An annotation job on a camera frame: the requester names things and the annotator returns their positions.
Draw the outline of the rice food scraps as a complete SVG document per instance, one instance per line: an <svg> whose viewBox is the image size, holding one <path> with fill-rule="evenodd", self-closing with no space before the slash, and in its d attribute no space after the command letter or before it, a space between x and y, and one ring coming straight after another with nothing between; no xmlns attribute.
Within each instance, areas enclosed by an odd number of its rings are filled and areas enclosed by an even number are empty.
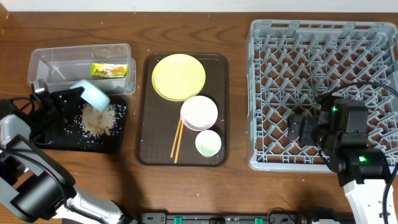
<svg viewBox="0 0 398 224"><path fill-rule="evenodd" d="M110 104L104 113L100 113L88 103L83 103L78 106L73 122L64 129L64 133L66 137L75 136L78 144L103 143L105 138L121 134L126 112L127 106L121 104Z"/></svg>

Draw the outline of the light blue bowl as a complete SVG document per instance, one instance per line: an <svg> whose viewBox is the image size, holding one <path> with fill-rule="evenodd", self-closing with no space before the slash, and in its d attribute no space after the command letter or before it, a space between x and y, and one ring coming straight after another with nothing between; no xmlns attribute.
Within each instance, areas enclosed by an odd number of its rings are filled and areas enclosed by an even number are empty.
<svg viewBox="0 0 398 224"><path fill-rule="evenodd" d="M110 99L105 93L103 93L97 86L87 80L80 80L76 84L72 85L70 89L75 89L79 87L82 87L84 89L81 97L87 103L89 103L100 113L104 113L106 111L110 104Z"/></svg>

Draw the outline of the green snack wrapper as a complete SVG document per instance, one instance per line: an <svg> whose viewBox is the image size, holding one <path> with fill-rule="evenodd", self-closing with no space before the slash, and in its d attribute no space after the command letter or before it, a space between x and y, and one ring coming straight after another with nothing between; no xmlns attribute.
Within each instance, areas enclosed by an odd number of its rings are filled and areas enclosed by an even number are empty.
<svg viewBox="0 0 398 224"><path fill-rule="evenodd" d="M92 63L90 67L90 76L117 78L124 77L128 71L127 64L113 63Z"/></svg>

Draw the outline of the small white cup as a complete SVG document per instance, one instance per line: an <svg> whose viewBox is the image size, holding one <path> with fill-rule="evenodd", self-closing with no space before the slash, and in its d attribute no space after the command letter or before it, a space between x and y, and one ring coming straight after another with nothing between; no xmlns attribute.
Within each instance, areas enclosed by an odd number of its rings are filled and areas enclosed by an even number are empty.
<svg viewBox="0 0 398 224"><path fill-rule="evenodd" d="M203 157L212 157L221 149L221 138L212 130L204 130L196 136L195 147Z"/></svg>

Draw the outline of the pink white bowl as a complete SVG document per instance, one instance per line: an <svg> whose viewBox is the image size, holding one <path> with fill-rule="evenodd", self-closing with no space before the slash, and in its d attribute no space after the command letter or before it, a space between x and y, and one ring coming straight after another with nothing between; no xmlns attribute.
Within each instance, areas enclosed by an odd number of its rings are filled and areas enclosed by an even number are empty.
<svg viewBox="0 0 398 224"><path fill-rule="evenodd" d="M204 131L216 123L218 108L215 102L206 96L193 96L183 103L180 117L188 129Z"/></svg>

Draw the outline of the wooden chopstick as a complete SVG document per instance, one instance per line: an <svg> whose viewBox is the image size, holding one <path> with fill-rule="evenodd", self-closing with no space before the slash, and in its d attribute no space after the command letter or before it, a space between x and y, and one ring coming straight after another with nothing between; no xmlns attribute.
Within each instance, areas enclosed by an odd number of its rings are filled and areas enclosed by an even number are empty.
<svg viewBox="0 0 398 224"><path fill-rule="evenodd" d="M174 151L175 151L175 148L176 148L176 145L177 145L177 139L178 139L178 136L179 136L181 125L182 125L182 120L181 120L181 118L179 118L178 125L177 125L177 130L176 130L174 141L173 141L173 145L172 145L172 150L171 150L171 153L170 153L170 158L173 158L173 156L174 156Z"/></svg>
<svg viewBox="0 0 398 224"><path fill-rule="evenodd" d="M176 164L178 162L178 156L179 156L179 152L180 152L180 147L181 147L181 142L182 142L182 134L183 134L183 122L180 128L180 132L179 132L179 136L177 139L177 145L174 151L174 163Z"/></svg>

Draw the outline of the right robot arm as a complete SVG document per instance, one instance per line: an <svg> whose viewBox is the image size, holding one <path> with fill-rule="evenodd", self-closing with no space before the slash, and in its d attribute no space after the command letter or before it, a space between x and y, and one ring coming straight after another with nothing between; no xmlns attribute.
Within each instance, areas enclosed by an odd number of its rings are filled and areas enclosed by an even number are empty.
<svg viewBox="0 0 398 224"><path fill-rule="evenodd" d="M392 182L397 170L385 154L368 146L368 108L363 101L323 95L317 117L294 114L287 120L289 140L315 146L338 176L356 223L397 223Z"/></svg>

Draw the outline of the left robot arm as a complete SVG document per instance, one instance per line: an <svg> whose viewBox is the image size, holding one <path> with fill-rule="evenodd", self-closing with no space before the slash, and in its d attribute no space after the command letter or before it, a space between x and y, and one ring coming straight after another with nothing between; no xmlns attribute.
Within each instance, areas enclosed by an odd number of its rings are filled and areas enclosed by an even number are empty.
<svg viewBox="0 0 398 224"><path fill-rule="evenodd" d="M1 203L21 220L66 219L77 223L139 223L112 200L102 200L76 187L74 177L34 144L46 132L63 129L80 101L108 105L109 99L92 100L97 88L74 87L49 92L34 89L24 98L28 113L16 98L1 100Z"/></svg>

